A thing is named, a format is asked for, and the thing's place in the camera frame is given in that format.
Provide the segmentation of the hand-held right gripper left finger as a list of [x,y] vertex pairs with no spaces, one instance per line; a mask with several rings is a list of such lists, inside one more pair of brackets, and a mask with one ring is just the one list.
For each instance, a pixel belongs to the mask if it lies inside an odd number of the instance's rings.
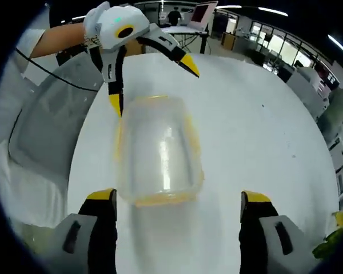
[[53,231],[53,273],[116,273],[117,190],[87,196]]

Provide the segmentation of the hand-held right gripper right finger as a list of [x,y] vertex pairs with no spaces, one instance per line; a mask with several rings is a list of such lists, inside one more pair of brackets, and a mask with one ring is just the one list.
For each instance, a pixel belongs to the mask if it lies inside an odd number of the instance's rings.
[[304,237],[270,199],[241,192],[240,273],[306,273]]

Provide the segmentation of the person's left hand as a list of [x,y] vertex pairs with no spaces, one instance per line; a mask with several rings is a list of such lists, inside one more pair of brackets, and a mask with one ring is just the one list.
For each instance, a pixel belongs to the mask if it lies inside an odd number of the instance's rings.
[[108,1],[104,1],[86,14],[83,20],[85,38],[93,38],[99,34],[101,28],[100,23],[98,22],[99,18],[108,9],[110,9],[110,3]]

